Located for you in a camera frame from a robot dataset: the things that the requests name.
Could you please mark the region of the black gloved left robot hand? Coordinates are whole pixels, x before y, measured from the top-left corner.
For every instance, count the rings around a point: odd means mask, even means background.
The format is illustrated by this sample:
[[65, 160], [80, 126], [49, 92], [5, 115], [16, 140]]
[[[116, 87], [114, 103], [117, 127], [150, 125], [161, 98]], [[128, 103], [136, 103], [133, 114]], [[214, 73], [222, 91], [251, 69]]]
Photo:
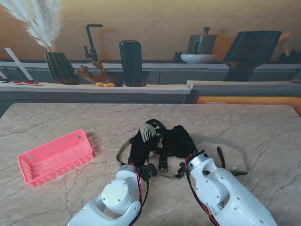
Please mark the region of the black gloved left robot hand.
[[161, 133], [157, 133], [146, 142], [143, 142], [141, 132], [138, 131], [131, 144], [128, 162], [133, 163], [136, 167], [144, 165], [145, 161], [150, 155], [150, 152], [156, 153], [161, 151], [161, 149], [157, 147], [157, 144], [161, 138]]

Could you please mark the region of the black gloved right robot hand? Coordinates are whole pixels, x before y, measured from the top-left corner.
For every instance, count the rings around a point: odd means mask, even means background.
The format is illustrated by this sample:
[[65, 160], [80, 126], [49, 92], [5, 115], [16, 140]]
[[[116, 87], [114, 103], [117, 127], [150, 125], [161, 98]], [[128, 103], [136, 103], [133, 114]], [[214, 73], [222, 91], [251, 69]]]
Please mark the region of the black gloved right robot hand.
[[167, 157], [187, 158], [197, 151], [192, 138], [182, 125], [164, 129], [161, 133], [163, 136], [161, 154]]

